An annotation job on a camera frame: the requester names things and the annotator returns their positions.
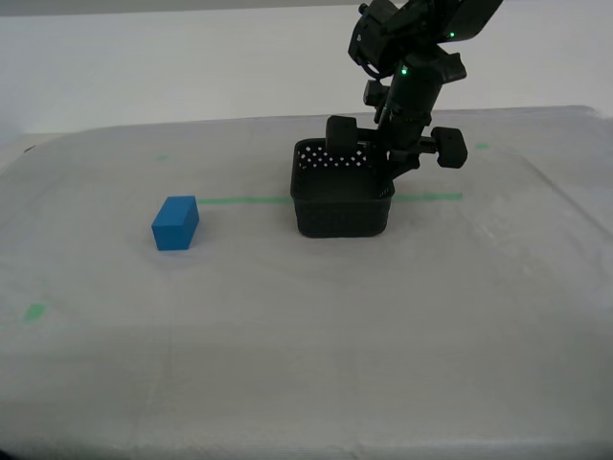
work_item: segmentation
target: black basket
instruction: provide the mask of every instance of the black basket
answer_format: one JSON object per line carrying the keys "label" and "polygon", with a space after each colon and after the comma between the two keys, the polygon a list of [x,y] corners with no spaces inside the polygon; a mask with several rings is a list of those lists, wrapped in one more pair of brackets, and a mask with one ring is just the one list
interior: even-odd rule
{"label": "black basket", "polygon": [[377,174],[366,146],[332,157],[326,139],[296,144],[291,174],[298,230],[307,237],[371,237],[385,230],[394,184]]}

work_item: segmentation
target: green tape mark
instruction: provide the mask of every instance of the green tape mark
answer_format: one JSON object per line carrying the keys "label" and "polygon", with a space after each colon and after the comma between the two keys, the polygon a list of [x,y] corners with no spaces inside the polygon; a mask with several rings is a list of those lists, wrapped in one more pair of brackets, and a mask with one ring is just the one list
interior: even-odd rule
{"label": "green tape mark", "polygon": [[395,195],[392,201],[460,201],[462,194]]}
{"label": "green tape mark", "polygon": [[[464,199],[462,194],[422,194],[422,195],[396,195],[393,201],[459,201]],[[291,204],[289,196],[232,196],[229,198],[199,198],[198,204]]]}
{"label": "green tape mark", "polygon": [[37,319],[40,319],[43,314],[45,314],[46,310],[47,306],[44,304],[31,304],[23,319],[24,321],[28,322],[36,321]]}
{"label": "green tape mark", "polygon": [[199,198],[198,204],[289,204],[292,199],[289,196],[233,196],[231,198]]}

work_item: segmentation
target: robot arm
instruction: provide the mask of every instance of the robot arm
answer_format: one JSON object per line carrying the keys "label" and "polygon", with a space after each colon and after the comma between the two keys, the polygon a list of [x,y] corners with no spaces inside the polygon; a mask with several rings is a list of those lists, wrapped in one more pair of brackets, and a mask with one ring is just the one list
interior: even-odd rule
{"label": "robot arm", "polygon": [[[410,0],[398,9],[390,0],[363,4],[352,34],[351,58],[374,80],[364,104],[376,108],[377,130],[358,129],[355,119],[331,117],[329,151],[350,152],[366,143],[387,175],[395,178],[420,166],[421,153],[438,153],[445,168],[461,168],[467,158],[458,129],[436,127],[431,111],[444,84],[466,77],[460,55],[439,44],[473,38],[489,22],[503,0]],[[380,80],[393,77],[390,86]]]}

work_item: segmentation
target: white wall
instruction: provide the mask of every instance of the white wall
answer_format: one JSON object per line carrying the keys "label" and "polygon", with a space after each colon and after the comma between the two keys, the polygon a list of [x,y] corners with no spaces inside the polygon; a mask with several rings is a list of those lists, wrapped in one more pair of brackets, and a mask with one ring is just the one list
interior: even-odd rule
{"label": "white wall", "polygon": [[[613,114],[613,2],[507,1],[437,108],[587,104]],[[0,129],[363,111],[355,7],[0,18]]]}

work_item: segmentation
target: blue cube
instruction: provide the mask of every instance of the blue cube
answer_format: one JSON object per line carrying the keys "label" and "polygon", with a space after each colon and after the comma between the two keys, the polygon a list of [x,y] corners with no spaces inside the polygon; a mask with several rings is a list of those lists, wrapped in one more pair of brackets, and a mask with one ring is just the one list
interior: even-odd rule
{"label": "blue cube", "polygon": [[200,221],[195,196],[169,196],[151,229],[160,251],[185,251]]}

